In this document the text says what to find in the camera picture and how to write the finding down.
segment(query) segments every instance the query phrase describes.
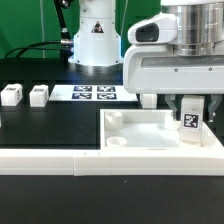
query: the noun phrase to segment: small white cube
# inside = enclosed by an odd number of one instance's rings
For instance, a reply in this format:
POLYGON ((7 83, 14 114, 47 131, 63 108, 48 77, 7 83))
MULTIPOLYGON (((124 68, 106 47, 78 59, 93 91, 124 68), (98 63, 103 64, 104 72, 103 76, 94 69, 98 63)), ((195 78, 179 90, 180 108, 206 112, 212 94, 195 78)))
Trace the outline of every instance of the small white cube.
POLYGON ((34 86, 30 92, 31 107, 45 107, 48 99, 49 91, 46 85, 34 86))
POLYGON ((22 85, 10 84, 1 92, 2 106, 16 106, 23 98, 22 85))
POLYGON ((157 108, 157 94, 141 94, 140 101, 143 109, 157 108))

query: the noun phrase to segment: black cable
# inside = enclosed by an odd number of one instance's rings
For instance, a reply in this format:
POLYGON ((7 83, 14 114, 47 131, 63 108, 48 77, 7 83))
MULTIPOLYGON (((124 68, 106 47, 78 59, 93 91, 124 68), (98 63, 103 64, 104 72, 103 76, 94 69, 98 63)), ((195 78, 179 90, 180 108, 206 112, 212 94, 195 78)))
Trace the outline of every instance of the black cable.
POLYGON ((5 55, 4 59, 8 58, 8 56, 10 54, 12 54, 13 52, 18 51, 18 50, 23 50, 23 49, 25 49, 25 50, 40 50, 40 51, 43 51, 43 50, 51 50, 51 51, 68 50, 67 48, 63 49, 63 48, 43 48, 43 47, 42 48, 37 48, 37 47, 19 47, 19 48, 15 48, 15 49, 9 51, 5 55))
POLYGON ((51 44, 61 44, 60 40, 54 40, 54 41, 45 41, 45 42, 39 42, 39 43, 35 43, 35 44, 31 44, 27 47, 24 47, 17 55, 16 58, 19 58, 22 54, 24 54, 26 51, 28 51, 29 47, 39 47, 39 46, 45 46, 45 45, 51 45, 51 44))

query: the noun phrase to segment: green wall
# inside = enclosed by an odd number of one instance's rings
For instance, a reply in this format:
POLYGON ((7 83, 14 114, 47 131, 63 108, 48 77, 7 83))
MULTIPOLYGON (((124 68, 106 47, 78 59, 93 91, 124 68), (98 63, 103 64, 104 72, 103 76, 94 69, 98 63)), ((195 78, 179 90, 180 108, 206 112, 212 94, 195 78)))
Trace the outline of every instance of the green wall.
MULTIPOLYGON (((126 37, 128 28, 144 18, 157 14, 160 11, 159 3, 160 0, 129 0, 122 41, 123 53, 129 47, 126 37)), ((118 33, 121 31, 124 7, 125 0, 117 0, 118 33)), ((60 39, 53 0, 1 0, 0 10, 0 58, 14 48, 25 47, 43 39, 45 41, 60 39)), ((75 0, 70 9, 63 11, 69 31, 74 35, 79 27, 78 0, 75 0)), ((48 51, 45 54, 46 57, 58 57, 57 51, 48 51)), ((43 53, 29 51, 24 57, 43 57, 43 53)))

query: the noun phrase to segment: cube with marker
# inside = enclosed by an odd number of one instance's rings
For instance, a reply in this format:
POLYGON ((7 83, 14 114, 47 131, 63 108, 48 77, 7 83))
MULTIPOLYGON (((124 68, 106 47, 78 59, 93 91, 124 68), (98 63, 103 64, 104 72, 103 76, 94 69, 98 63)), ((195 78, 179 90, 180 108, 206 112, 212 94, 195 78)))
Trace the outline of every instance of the cube with marker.
POLYGON ((17 106, 23 98, 22 85, 9 84, 1 92, 2 106, 17 106))
POLYGON ((30 106, 31 107, 45 107, 49 99, 48 86, 36 85, 30 92, 30 106))

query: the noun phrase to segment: black table surface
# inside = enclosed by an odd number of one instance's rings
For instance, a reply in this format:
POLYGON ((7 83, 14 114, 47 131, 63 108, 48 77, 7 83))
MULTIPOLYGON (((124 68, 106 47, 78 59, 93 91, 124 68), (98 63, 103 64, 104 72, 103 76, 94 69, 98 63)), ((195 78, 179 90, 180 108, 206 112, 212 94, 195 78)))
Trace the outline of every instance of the black table surface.
MULTIPOLYGON (((58 60, 0 60, 0 90, 9 83, 23 84, 24 100, 13 109, 1 107, 1 148, 95 149, 99 147, 101 108, 140 107, 138 103, 76 102, 31 109, 28 94, 33 85, 47 84, 51 91, 55 84, 122 84, 121 73, 89 76, 58 60), (76 130, 82 132, 74 135, 76 130)), ((223 104, 211 125, 220 140, 222 111, 223 104)), ((224 177, 0 177, 2 224, 223 224, 223 210, 224 177)))

